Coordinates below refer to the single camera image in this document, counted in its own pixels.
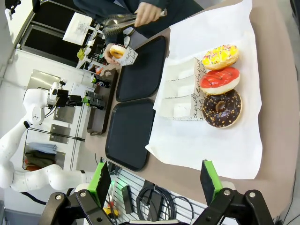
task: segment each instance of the beige countertop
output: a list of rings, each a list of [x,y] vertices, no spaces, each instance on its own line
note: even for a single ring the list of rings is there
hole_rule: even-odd
[[[237,2],[240,0],[226,0],[212,8]],[[261,167],[254,180],[221,180],[233,182],[240,193],[251,189],[261,191],[271,215],[275,217],[288,205],[293,188],[299,142],[297,76],[289,36],[275,0],[253,0],[250,20],[256,37],[262,97],[259,114],[263,146]],[[164,35],[168,40],[170,29],[159,35]],[[117,103],[114,97],[111,111]],[[102,136],[88,134],[86,148],[97,153],[98,157],[105,157],[106,136],[107,132]],[[150,154],[143,170],[134,173],[168,190],[205,203],[200,171],[164,164]]]

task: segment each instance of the donut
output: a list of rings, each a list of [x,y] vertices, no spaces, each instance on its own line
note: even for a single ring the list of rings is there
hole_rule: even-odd
[[[125,54],[126,48],[123,45],[113,45],[109,51],[113,57],[120,59]]]
[[[227,67],[221,70],[209,71],[206,75],[201,77],[199,84],[204,93],[220,95],[234,89],[239,81],[239,70],[233,67]]]
[[[208,95],[202,105],[206,122],[216,128],[232,125],[240,116],[242,100],[236,90],[222,95]]]
[[[235,45],[222,45],[208,51],[202,59],[209,70],[219,70],[235,63],[239,58],[239,50]]]

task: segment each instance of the person's hand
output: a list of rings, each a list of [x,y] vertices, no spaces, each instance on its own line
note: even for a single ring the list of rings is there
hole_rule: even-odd
[[[159,19],[161,14],[161,8],[158,8],[152,4],[141,2],[139,8],[136,10],[135,27],[139,27],[148,24],[152,21]]]
[[[106,49],[104,50],[104,58],[106,59],[106,61],[108,63],[112,63],[112,64],[115,64],[115,65],[118,65],[119,63],[116,60],[113,60],[113,56],[110,53],[110,49],[111,49],[112,46],[113,46],[113,43],[109,43],[106,46]]]

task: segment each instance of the chocolate glazed donut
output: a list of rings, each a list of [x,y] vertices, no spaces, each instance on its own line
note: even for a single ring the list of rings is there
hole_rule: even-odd
[[[203,116],[216,128],[232,125],[239,117],[242,110],[242,100],[236,90],[231,90],[222,95],[208,95],[203,103]]]

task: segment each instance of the metal tongs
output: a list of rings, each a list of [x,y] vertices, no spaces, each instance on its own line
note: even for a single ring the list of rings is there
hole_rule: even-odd
[[[167,10],[162,11],[160,17],[166,16]],[[135,24],[136,14],[116,14],[111,15],[107,19],[102,21],[104,27],[102,32],[105,36],[115,36],[121,33],[123,30],[131,27]]]

